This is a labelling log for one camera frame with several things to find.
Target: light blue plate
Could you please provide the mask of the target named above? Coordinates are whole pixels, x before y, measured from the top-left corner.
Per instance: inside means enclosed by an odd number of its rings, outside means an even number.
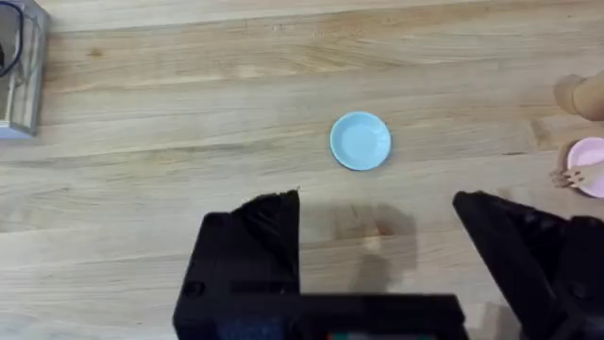
[[[388,158],[390,131],[369,112],[345,114],[331,128],[329,143],[333,156],[352,170],[371,170]]]

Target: wood grain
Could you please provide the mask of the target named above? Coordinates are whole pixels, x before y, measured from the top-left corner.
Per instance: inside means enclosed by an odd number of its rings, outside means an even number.
[[[203,215],[293,188],[305,291],[454,293],[473,339],[513,338],[452,196],[604,218],[547,177],[604,137],[553,96],[602,69],[599,0],[40,2],[40,135],[0,141],[3,339],[175,339]],[[355,110],[393,134],[367,173],[327,143]]]

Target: pink cup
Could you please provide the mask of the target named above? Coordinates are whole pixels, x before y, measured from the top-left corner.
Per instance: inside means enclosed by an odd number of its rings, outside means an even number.
[[[589,137],[576,142],[566,158],[569,169],[597,162],[604,162],[604,138]],[[579,190],[592,197],[604,198],[604,174],[589,185],[580,186]]]

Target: clear plastic box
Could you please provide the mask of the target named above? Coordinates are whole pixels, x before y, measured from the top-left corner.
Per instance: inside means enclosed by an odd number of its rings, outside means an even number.
[[[0,75],[9,69],[0,76],[0,138],[29,138],[36,133],[49,21],[32,0],[0,1],[4,55]]]

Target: small fork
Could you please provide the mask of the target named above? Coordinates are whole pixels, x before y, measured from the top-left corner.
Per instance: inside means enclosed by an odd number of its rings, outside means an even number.
[[[590,165],[574,166],[562,173],[562,177],[572,188],[589,185],[601,176],[604,176],[604,161]]]

